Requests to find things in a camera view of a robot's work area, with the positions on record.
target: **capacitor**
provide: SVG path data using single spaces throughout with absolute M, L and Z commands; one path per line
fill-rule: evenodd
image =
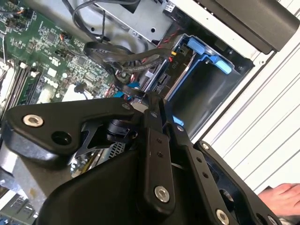
M 67 77 L 68 77 L 68 74 L 67 74 L 67 73 L 63 73 L 63 74 L 62 74 L 62 77 L 63 77 L 63 78 L 67 78 Z

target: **silver screw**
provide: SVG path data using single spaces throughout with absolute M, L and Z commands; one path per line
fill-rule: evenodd
M 271 223 L 273 225 L 278 225 L 277 222 L 274 220 L 274 218 L 272 216 L 268 216 L 269 220 L 271 221 Z
M 127 104 L 122 104 L 122 107 L 125 108 L 125 109 L 127 109 L 127 110 L 130 110 L 130 106 L 127 105 Z
M 222 224 L 229 225 L 229 218 L 222 210 L 217 210 L 216 215 Z
M 210 149 L 210 148 L 208 147 L 208 145 L 205 144 L 205 143 L 202 143 L 201 145 L 202 145 L 202 147 L 203 147 L 205 150 L 209 150 L 209 149 Z
M 23 123 L 25 123 L 29 127 L 38 128 L 44 124 L 44 121 L 37 115 L 27 115 L 24 116 Z
M 153 117 L 155 117 L 155 118 L 158 117 L 157 114 L 156 114 L 155 112 L 151 112 L 150 114 L 151 114 Z
M 183 127 L 180 125 L 177 126 L 177 129 L 180 130 L 181 132 L 184 131 Z
M 170 194 L 163 186 L 157 186 L 154 189 L 154 193 L 156 198 L 158 198 L 158 200 L 160 200 L 161 202 L 167 203 L 168 201 L 170 201 Z

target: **human hand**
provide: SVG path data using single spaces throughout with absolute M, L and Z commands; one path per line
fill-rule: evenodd
M 281 184 L 262 191 L 258 197 L 276 216 L 300 215 L 300 184 Z

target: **white metal panel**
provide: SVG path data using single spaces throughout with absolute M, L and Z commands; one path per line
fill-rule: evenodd
M 300 18 L 300 1 L 281 4 Z M 299 64 L 300 29 L 204 138 L 256 193 L 300 183 Z

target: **motherboard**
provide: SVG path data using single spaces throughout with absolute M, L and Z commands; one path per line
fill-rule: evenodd
M 1 79 L 1 89 L 6 90 L 0 93 L 1 115 L 16 105 L 105 98 L 114 94 L 113 77 L 83 55 L 83 41 L 22 1 L 1 1 L 0 10 L 17 12 L 0 14 L 0 38 L 5 40 L 0 60 L 7 57 L 6 65 L 11 65 L 10 70 L 14 71 L 6 71 L 6 81 Z M 85 92 L 74 92 L 77 85 L 83 86 Z

